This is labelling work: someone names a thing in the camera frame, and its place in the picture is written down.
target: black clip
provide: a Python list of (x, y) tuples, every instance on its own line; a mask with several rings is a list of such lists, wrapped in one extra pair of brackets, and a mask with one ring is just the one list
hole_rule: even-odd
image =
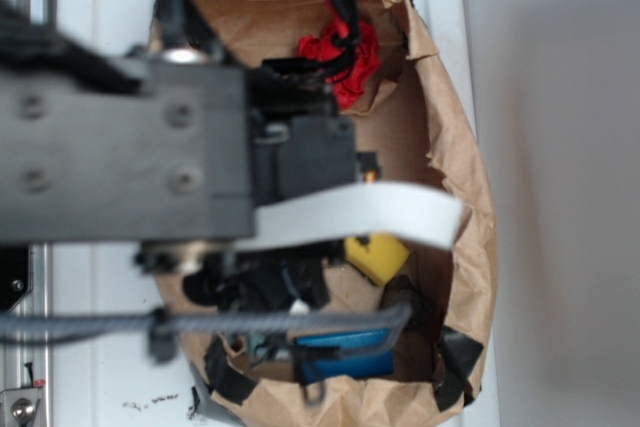
[(154, 319), (149, 329), (149, 355), (158, 364), (164, 364), (178, 354), (178, 343), (167, 311), (156, 309), (152, 315)]

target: white wall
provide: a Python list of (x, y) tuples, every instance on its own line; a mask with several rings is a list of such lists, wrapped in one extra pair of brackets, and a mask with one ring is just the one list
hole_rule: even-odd
[(640, 0), (466, 2), (502, 425), (640, 425)]

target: brown paper bag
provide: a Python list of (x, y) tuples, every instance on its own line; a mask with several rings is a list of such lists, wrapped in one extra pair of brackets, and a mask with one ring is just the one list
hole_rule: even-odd
[[(318, 37), (331, 21), (325, 0), (194, 1), (250, 67), (295, 56), (301, 37)], [(252, 371), (242, 349), (212, 343), (211, 336), (183, 337), (212, 398), (249, 426), (437, 425), (480, 392), (497, 288), (495, 214), (480, 152), (411, 0), (358, 1), (363, 20), (376, 30), (382, 61), (347, 113), (358, 147), (378, 152), (385, 179), (441, 188), (461, 199), (464, 217), (452, 252), (415, 248), (403, 268), (434, 314), (426, 328), (403, 334), (388, 378), (328, 379), (325, 401), (310, 409), (289, 366)], [(328, 269), (326, 279), (329, 310), (378, 307), (381, 289), (353, 268)], [(184, 297), (180, 276), (161, 277), (158, 286), (174, 311), (201, 309)]]

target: black metal bracket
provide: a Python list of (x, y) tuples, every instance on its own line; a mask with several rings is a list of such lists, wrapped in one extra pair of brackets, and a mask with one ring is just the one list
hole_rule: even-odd
[(0, 248), (0, 312), (13, 309), (31, 292), (29, 247)]

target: crumpled paper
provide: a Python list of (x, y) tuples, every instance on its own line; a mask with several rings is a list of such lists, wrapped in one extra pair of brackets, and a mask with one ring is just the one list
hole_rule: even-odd
[[(194, 1), (248, 66), (258, 66), (265, 58), (294, 56), (300, 37), (319, 36), (331, 21), (325, 0)], [(215, 401), (249, 426), (437, 425), (463, 408), (461, 398), (440, 412), (434, 400), (432, 382), (437, 384), (442, 375), (435, 344), (443, 326), (484, 346), (489, 341), (497, 292), (496, 219), (478, 145), (411, 0), (359, 0), (359, 6), (362, 18), (376, 29), (382, 66), (347, 112), (356, 123), (358, 147), (378, 152), (385, 179), (435, 186), (462, 200), (463, 220), (452, 252), (415, 248), (401, 271), (429, 299), (434, 315), (424, 331), (402, 336), (394, 349), (392, 378), (328, 379), (327, 398), (316, 409), (306, 407), (299, 386), (286, 381), (286, 372), (263, 378), (242, 405), (213, 393)], [(380, 289), (351, 267), (327, 270), (326, 278), (332, 294), (329, 310), (377, 307)], [(174, 310), (201, 309), (184, 297), (180, 276), (159, 277), (158, 285)], [(182, 339), (187, 357), (206, 380), (203, 358), (211, 336)], [(242, 352), (229, 354), (235, 368), (246, 366)], [(469, 378), (473, 397), (480, 392), (485, 357), (486, 350)]]

